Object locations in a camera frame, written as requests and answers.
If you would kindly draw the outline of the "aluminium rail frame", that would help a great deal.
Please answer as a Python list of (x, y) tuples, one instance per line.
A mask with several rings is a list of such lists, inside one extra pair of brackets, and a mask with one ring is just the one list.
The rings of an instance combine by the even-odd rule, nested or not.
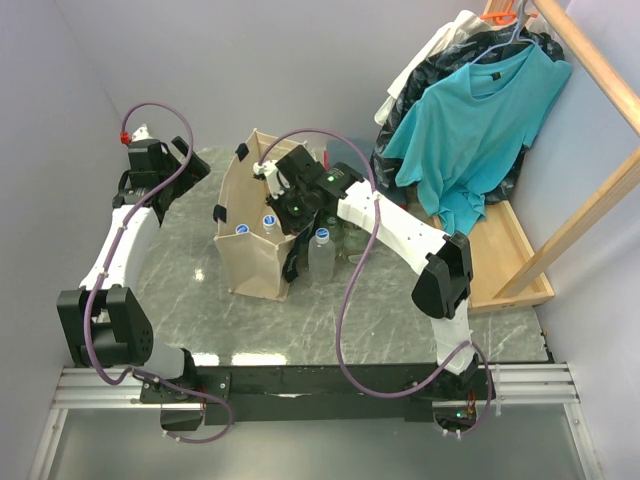
[(64, 369), (30, 478), (48, 478), (67, 416), (73, 410), (157, 409), (176, 430), (180, 424), (226, 424), (227, 415), (215, 403), (216, 398), (232, 407), (237, 422), (444, 419), (449, 421), (451, 433), (485, 405), (492, 406), (497, 414), (508, 406), (560, 405), (584, 476), (604, 476), (565, 364), (474, 365), (463, 379), (443, 374), (412, 395), (392, 400), (358, 391), (336, 366), (204, 366), (198, 374), (203, 398), (172, 392), (158, 380), (141, 374), (126, 378), (118, 386), (108, 386), (89, 369)]

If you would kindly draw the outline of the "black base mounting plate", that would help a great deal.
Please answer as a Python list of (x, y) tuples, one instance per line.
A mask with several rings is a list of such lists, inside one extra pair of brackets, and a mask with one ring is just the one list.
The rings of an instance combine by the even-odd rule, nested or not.
[[(436, 369), (435, 363), (349, 365), (349, 371), (368, 388), (381, 392), (406, 390)], [(461, 377), (442, 372), (429, 385), (411, 396), (380, 399), (360, 392), (337, 365), (222, 366), (197, 367), (197, 387), (229, 404), (236, 422), (311, 421), (402, 418), (408, 422), (433, 422), (438, 402), (470, 406), (473, 400), (495, 398), (484, 368), (477, 360)], [(146, 381), (140, 391), (143, 405), (179, 404), (196, 407), (184, 420), (169, 420), (170, 431), (178, 426), (195, 430), (204, 425), (225, 425), (223, 406), (191, 394), (171, 391)]]

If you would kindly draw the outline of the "wooden clothes rack frame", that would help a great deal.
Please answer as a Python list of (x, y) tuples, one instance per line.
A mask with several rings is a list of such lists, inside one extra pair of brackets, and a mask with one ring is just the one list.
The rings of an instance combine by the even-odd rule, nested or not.
[(471, 235), (475, 313), (589, 308), (638, 268), (639, 5), (541, 1), (573, 74), (510, 202)]

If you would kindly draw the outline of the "orange hanger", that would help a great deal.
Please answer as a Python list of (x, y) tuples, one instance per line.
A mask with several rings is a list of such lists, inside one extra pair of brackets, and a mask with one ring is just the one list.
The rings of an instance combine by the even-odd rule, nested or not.
[(495, 25), (508, 25), (518, 18), (517, 13), (508, 7), (506, 11), (485, 13), (481, 16), (484, 21), (491, 21)]

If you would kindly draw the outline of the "white garment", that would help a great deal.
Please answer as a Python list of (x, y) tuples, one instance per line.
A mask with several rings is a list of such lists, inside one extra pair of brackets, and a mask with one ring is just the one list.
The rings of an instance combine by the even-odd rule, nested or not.
[(391, 113), (391, 109), (405, 86), (409, 74), (423, 60), (440, 53), (450, 46), (468, 39), (471, 35), (492, 30), (493, 27), (469, 10), (461, 10), (453, 21), (440, 27), (427, 43), (404, 67), (387, 89), (387, 98), (374, 115), (374, 121), (382, 126)]

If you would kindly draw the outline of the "beige canvas tote bag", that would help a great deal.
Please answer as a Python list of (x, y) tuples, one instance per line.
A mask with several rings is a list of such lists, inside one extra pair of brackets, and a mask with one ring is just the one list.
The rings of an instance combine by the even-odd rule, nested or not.
[[(236, 148), (214, 207), (214, 242), (231, 293), (276, 301), (287, 297), (289, 283), (283, 268), (295, 237), (284, 235), (279, 225), (274, 234), (264, 232), (262, 219), (274, 212), (266, 203), (267, 184), (254, 177), (253, 164), (262, 156), (265, 161), (277, 161), (298, 145), (295, 140), (277, 142), (274, 136), (253, 130)], [(242, 223), (250, 232), (237, 235), (235, 228)]]

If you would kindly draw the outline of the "plastic water bottle blue cap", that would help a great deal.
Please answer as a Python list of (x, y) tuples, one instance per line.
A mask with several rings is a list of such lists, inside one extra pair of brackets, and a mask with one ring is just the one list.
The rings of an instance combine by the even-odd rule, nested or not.
[(332, 281), (335, 266), (335, 244), (329, 230), (318, 228), (308, 247), (308, 265), (312, 282), (325, 285)]

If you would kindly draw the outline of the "folded grey cloth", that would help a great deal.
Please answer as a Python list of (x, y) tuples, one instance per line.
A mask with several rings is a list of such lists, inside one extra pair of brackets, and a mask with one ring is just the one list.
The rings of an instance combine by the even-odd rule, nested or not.
[[(370, 159), (375, 146), (373, 140), (350, 139), (350, 142), (361, 151), (367, 160)], [(360, 156), (343, 141), (330, 138), (326, 144), (325, 166), (331, 168), (336, 163), (344, 163), (356, 170), (360, 175), (367, 176), (367, 169)]]

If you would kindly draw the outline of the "clear glass bottle silver cap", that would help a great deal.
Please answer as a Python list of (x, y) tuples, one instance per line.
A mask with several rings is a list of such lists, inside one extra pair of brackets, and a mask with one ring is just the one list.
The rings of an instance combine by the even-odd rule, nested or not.
[(343, 257), (351, 264), (358, 264), (367, 248), (370, 234), (355, 225), (345, 229), (343, 241)]

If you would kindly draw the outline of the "teal t-shirt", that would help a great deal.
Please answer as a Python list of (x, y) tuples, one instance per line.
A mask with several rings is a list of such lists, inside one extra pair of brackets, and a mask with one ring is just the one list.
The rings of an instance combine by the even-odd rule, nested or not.
[(572, 73), (536, 45), (493, 64), (466, 64), (429, 86), (383, 150), (399, 187), (415, 186), (445, 232), (469, 234), (485, 196), (530, 148)]

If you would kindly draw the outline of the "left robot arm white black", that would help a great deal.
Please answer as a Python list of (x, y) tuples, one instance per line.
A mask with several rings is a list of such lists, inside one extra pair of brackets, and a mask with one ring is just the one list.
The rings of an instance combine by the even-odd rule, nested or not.
[(165, 379), (176, 401), (193, 399), (200, 378), (191, 353), (156, 339), (135, 294), (138, 277), (172, 202), (210, 172), (187, 143), (142, 137), (128, 146), (129, 168), (112, 201), (111, 225), (100, 253), (78, 288), (60, 293), (56, 308), (75, 366), (129, 367), (134, 375)]

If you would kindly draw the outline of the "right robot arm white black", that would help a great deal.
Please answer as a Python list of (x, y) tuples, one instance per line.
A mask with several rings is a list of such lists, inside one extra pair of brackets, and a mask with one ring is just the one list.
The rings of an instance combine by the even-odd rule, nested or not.
[(426, 379), (390, 398), (431, 394), (444, 401), (463, 400), (478, 379), (485, 360), (472, 341), (468, 302), (473, 278), (470, 242), (431, 227), (377, 192), (371, 181), (338, 163), (325, 169), (303, 146), (282, 158), (261, 158), (254, 176), (266, 182), (268, 205), (286, 234), (299, 234), (318, 213), (332, 209), (337, 216), (381, 241), (417, 274), (411, 292), (414, 305), (430, 320), (436, 342), (437, 366)]

